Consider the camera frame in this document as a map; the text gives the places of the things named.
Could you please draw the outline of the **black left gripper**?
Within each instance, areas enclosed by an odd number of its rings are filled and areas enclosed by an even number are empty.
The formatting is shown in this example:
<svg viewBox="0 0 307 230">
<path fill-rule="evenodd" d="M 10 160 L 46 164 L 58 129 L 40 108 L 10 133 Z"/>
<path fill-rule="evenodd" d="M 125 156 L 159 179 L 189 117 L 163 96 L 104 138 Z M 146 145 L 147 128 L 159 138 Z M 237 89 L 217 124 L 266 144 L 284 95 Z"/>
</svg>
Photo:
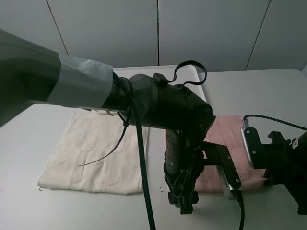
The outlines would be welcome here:
<svg viewBox="0 0 307 230">
<path fill-rule="evenodd" d="M 195 183 L 205 166 L 216 161 L 204 158 L 203 145 L 188 148 L 188 139 L 177 131 L 166 131 L 164 178 L 169 188 L 168 201 L 180 209 L 181 215 L 191 214 L 199 200 Z"/>
</svg>

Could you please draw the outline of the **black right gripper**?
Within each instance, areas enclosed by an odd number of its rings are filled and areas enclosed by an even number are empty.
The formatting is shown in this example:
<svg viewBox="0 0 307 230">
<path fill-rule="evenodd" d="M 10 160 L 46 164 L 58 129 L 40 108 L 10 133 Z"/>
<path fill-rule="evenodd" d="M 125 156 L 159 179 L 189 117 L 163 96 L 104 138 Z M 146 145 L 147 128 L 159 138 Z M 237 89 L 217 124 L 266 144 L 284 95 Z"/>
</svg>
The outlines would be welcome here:
<svg viewBox="0 0 307 230">
<path fill-rule="evenodd" d="M 268 166 L 267 186 L 282 184 L 298 204 L 299 215 L 307 213 L 307 134 L 286 140 L 281 132 L 273 131 L 266 145 Z"/>
</svg>

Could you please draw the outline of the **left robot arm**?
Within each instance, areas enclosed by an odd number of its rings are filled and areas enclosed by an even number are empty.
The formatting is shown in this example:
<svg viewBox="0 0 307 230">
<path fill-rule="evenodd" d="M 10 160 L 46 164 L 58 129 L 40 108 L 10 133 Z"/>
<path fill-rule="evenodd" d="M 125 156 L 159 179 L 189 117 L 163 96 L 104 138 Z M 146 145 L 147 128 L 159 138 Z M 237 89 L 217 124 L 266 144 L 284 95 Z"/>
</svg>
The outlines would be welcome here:
<svg viewBox="0 0 307 230">
<path fill-rule="evenodd" d="M 75 113 L 41 187 L 94 193 L 148 193 L 145 146 L 150 127 L 166 131 L 164 174 L 169 203 L 191 214 L 201 146 L 213 110 L 186 83 L 162 74 L 119 77 L 111 66 L 60 55 L 0 33 L 0 123 L 34 104 L 81 108 Z"/>
</svg>

